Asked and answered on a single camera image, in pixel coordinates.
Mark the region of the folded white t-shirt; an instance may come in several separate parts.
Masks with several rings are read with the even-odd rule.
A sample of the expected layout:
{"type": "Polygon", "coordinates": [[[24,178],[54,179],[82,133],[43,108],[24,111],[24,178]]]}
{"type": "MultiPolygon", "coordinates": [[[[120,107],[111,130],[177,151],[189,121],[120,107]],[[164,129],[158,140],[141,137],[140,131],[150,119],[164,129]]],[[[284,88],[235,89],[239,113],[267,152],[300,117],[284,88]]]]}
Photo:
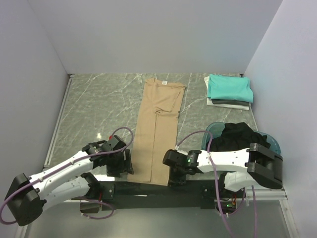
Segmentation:
{"type": "MultiPolygon", "coordinates": [[[[205,82],[207,88],[208,88],[208,79],[209,79],[209,76],[204,78],[204,82],[205,82]]],[[[215,105],[215,104],[212,103],[211,99],[207,97],[207,105],[208,106],[224,107],[224,108],[239,109],[239,110],[247,111],[247,110],[250,109],[251,103],[249,104],[249,106],[230,105],[230,104],[216,104],[215,105]]]]}

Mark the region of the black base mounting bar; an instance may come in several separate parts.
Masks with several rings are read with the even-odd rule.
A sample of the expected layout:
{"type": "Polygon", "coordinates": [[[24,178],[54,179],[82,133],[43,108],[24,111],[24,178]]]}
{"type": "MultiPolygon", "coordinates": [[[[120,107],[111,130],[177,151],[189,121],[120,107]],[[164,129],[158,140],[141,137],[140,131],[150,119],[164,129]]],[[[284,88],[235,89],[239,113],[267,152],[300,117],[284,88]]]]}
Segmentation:
{"type": "Polygon", "coordinates": [[[100,181],[89,189],[84,198],[106,202],[115,209],[218,208],[214,180],[188,180],[177,186],[100,181]]]}

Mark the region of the beige t-shirt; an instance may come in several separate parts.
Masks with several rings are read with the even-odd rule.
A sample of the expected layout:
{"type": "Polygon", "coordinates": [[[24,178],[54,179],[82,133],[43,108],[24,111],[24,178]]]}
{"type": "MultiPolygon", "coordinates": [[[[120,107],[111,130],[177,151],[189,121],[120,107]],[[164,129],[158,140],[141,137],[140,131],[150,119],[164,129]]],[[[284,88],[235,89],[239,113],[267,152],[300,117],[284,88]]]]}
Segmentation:
{"type": "Polygon", "coordinates": [[[168,184],[169,166],[162,161],[176,145],[185,89],[182,83],[145,81],[131,154],[134,173],[127,176],[128,182],[168,184]]]}

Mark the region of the folded dark grey t-shirt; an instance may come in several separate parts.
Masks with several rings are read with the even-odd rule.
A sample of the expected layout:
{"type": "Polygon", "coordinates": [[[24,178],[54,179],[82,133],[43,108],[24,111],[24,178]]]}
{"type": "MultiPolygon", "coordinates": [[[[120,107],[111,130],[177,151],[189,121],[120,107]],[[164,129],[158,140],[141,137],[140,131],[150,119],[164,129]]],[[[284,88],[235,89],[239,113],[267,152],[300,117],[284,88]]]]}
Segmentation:
{"type": "Polygon", "coordinates": [[[237,100],[220,100],[220,99],[212,99],[213,104],[230,104],[230,105],[240,105],[240,106],[249,106],[249,102],[237,101],[237,100]]]}

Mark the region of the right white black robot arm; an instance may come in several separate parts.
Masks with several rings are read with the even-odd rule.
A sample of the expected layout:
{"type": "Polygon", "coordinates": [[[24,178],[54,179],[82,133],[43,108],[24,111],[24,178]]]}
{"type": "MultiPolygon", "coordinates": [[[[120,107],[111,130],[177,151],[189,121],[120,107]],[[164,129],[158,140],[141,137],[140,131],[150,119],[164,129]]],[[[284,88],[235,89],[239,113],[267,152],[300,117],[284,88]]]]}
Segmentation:
{"type": "Polygon", "coordinates": [[[283,188],[283,158],[257,144],[238,151],[208,152],[205,150],[168,150],[163,164],[170,167],[170,180],[184,183],[186,175],[223,172],[219,189],[237,192],[242,188],[260,185],[269,189],[283,188]]]}

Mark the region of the black clothes in basket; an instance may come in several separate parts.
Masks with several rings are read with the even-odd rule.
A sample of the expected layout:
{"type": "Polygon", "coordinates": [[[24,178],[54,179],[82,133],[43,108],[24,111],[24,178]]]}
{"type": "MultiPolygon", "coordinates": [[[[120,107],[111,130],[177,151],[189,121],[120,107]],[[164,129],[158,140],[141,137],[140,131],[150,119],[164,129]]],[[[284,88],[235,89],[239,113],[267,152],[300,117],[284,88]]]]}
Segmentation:
{"type": "Polygon", "coordinates": [[[238,151],[249,148],[252,143],[270,148],[267,136],[253,131],[246,123],[225,123],[221,136],[212,139],[210,151],[238,151]]]}

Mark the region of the teal plastic basket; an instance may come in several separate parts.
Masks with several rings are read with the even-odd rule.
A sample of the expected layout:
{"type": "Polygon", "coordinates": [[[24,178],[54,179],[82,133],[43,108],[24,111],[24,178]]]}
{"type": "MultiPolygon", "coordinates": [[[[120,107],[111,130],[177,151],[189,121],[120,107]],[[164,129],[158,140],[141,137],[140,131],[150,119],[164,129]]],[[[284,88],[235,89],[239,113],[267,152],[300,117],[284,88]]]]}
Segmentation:
{"type": "MultiPolygon", "coordinates": [[[[210,133],[205,133],[203,135],[202,144],[201,144],[202,150],[207,150],[208,143],[210,141],[212,141],[213,138],[217,138],[217,137],[221,136],[221,133],[224,129],[224,124],[225,124],[224,122],[214,122],[206,128],[206,131],[209,131],[210,133]]],[[[258,132],[261,135],[266,135],[267,142],[270,144],[270,150],[272,150],[273,152],[275,152],[277,154],[281,153],[281,149],[280,149],[280,146],[279,146],[277,140],[275,140],[272,136],[270,136],[267,133],[260,132],[257,130],[253,130],[253,131],[258,132]]]]}

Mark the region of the folded teal t-shirt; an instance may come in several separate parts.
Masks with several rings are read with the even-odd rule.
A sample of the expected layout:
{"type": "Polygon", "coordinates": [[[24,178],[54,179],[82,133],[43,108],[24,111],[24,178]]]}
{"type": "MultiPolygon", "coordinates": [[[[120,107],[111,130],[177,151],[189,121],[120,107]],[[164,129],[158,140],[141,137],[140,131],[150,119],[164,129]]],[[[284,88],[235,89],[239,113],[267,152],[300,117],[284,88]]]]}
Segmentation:
{"type": "Polygon", "coordinates": [[[247,77],[209,75],[208,98],[212,100],[236,100],[252,103],[254,99],[247,77]]]}

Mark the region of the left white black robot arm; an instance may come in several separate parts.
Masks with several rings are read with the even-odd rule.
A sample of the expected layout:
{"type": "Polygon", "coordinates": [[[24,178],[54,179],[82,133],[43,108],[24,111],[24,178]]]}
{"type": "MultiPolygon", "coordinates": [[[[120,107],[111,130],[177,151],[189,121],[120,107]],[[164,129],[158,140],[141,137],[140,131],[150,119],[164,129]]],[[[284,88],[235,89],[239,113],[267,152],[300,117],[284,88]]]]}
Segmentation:
{"type": "Polygon", "coordinates": [[[87,144],[46,171],[29,177],[17,175],[0,208],[8,207],[15,218],[12,223],[25,226],[48,208],[69,199],[100,201],[104,190],[91,170],[106,166],[126,171],[125,166],[131,164],[129,145],[119,136],[112,135],[108,141],[87,144]]]}

